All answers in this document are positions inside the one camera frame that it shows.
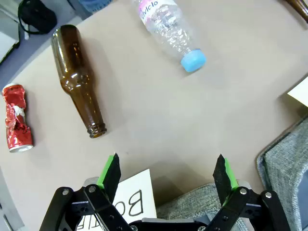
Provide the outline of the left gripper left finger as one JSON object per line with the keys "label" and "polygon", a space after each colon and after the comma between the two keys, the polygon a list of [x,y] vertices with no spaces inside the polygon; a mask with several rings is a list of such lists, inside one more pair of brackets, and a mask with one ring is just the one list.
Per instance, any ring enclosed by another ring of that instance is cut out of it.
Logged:
{"label": "left gripper left finger", "polygon": [[47,209],[41,231],[76,231],[84,216],[94,215],[106,231],[130,231],[132,228],[120,215],[112,202],[121,177],[119,156],[108,157],[95,184],[74,191],[58,188]]}

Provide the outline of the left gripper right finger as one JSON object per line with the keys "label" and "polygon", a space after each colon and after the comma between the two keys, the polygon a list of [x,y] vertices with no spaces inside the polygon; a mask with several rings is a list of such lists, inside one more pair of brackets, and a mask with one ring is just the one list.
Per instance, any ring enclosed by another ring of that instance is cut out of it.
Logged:
{"label": "left gripper right finger", "polygon": [[247,218],[256,231],[289,231],[285,212],[277,193],[273,190],[260,194],[240,186],[227,158],[220,155],[213,178],[221,204],[207,231],[230,231],[238,218]]}

